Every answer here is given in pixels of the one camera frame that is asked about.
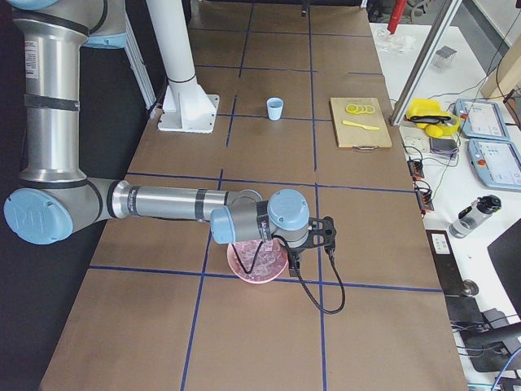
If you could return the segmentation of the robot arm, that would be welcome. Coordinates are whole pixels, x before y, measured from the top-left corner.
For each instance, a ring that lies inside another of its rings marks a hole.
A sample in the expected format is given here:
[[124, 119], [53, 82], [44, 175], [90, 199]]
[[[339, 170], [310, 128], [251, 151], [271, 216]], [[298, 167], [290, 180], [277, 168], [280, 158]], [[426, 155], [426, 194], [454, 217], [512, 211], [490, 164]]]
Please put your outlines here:
[[79, 166], [80, 49], [126, 43], [122, 1], [14, 1], [24, 35], [28, 163], [21, 188], [4, 203], [8, 226], [32, 244], [52, 244], [110, 218], [153, 217], [210, 225], [219, 244], [278, 240], [291, 275], [313, 246], [304, 196], [281, 190], [264, 200], [255, 191], [134, 186], [90, 178]]

